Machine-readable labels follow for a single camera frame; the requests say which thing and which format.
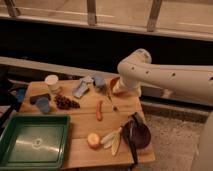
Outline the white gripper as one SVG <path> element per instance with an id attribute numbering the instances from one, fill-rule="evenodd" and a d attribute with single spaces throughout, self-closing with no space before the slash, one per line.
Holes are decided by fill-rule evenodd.
<path id="1" fill-rule="evenodd" d="M 122 79 L 119 78 L 118 82 L 113 88 L 114 93 L 124 92 L 122 96 L 141 96 L 141 88 L 138 82 L 124 82 Z"/>

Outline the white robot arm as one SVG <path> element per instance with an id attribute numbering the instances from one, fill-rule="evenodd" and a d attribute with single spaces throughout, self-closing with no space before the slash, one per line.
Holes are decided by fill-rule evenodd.
<path id="1" fill-rule="evenodd" d="M 213 66 L 159 65 L 151 61 L 150 53 L 142 48 L 124 58 L 117 66 L 120 78 L 112 91 L 140 95 L 139 84 L 145 82 L 211 104 L 190 171 L 213 171 Z"/>

